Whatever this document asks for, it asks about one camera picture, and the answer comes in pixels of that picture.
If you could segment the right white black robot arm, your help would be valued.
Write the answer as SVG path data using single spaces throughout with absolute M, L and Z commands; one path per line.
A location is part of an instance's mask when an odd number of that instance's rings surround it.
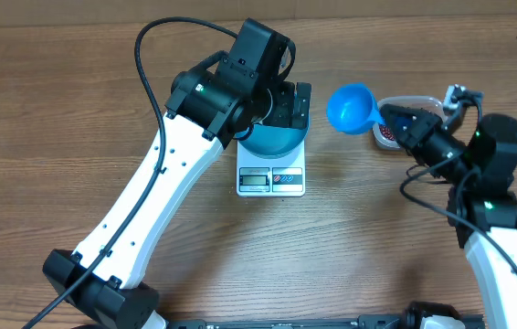
M 468 143 L 457 140 L 431 111 L 386 104 L 380 114 L 396 142 L 451 188 L 436 207 L 409 193 L 408 200 L 448 219 L 479 285 L 487 325 L 517 328 L 517 196 L 510 190 L 517 167 L 517 120 L 498 113 L 478 119 Z

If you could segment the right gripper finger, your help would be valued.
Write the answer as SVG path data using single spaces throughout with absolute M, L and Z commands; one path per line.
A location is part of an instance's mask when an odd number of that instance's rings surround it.
M 415 119 L 396 118 L 384 119 L 385 126 L 387 126 L 394 137 L 406 137 L 410 134 L 413 122 Z
M 387 103 L 379 108 L 380 114 L 384 119 L 396 119 L 396 118 L 408 118 L 413 119 L 414 117 L 420 117 L 427 113 L 426 110 L 421 108 L 410 108 L 400 105 Z

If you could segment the blue plastic measuring scoop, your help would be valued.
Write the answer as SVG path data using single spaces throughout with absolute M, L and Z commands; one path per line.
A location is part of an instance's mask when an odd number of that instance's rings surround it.
M 363 84 L 342 86 L 329 99 L 326 114 L 331 126 L 340 133 L 363 134 L 384 124 L 374 94 Z

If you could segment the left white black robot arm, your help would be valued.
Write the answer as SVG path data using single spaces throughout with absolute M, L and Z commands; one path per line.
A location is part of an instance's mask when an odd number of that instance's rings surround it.
M 142 163 L 108 214 L 43 272 L 68 302 L 105 328 L 164 328 L 144 275 L 163 232 L 199 177 L 234 143 L 240 196 L 302 196 L 311 85 L 290 82 L 293 41 L 254 19 L 220 50 L 179 73 Z

